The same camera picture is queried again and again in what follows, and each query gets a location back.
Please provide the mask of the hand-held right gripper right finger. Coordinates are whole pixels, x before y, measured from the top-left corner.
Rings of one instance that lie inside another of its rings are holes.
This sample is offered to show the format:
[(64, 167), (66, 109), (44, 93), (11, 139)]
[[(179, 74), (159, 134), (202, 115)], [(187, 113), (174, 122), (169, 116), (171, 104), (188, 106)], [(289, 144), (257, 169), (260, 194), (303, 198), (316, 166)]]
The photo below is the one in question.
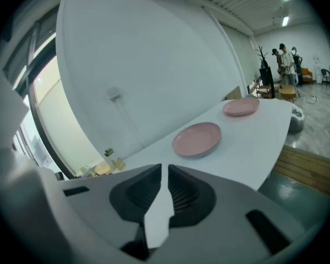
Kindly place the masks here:
[(169, 237), (154, 263), (289, 263), (302, 225), (276, 203), (229, 179), (169, 165)]

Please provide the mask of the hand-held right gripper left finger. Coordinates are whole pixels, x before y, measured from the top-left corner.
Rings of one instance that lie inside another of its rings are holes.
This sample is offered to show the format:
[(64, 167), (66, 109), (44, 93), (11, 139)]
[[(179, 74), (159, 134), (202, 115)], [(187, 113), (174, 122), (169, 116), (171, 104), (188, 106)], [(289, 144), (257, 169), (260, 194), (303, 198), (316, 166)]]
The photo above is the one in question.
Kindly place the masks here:
[(72, 263), (161, 263), (149, 249), (145, 215), (161, 187), (162, 166), (148, 165), (61, 184), (72, 229)]

